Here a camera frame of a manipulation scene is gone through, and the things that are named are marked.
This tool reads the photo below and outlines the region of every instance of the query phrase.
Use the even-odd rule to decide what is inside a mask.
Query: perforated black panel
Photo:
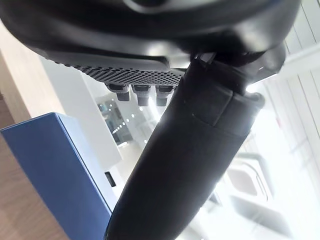
[[[99,82],[131,85],[177,86],[183,74],[171,71],[141,71],[123,68],[103,68],[90,66],[71,66]]]

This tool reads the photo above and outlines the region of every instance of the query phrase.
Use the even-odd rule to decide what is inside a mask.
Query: ceiling light
[[[149,98],[149,106],[150,106],[150,109],[151,109],[151,112],[152,112],[154,119],[158,123],[160,121],[160,115],[158,113],[158,110],[157,110],[157,107],[156,107],[154,101],[152,101],[151,98]]]

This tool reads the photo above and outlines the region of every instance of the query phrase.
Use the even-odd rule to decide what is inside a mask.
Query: blue box
[[[49,113],[1,130],[71,240],[103,240],[117,201],[78,122]]]

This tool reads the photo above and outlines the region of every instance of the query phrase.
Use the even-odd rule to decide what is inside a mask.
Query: black plastic housing
[[[174,240],[188,225],[264,105],[260,94],[220,84],[244,78],[221,63],[191,63],[122,192],[106,240]]]

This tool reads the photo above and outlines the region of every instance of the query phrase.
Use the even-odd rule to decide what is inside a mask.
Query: wooden desk
[[[64,113],[35,53],[10,35],[2,23],[0,36],[0,129],[44,113]],[[30,83],[39,87],[34,89]],[[68,239],[1,135],[0,239]]]

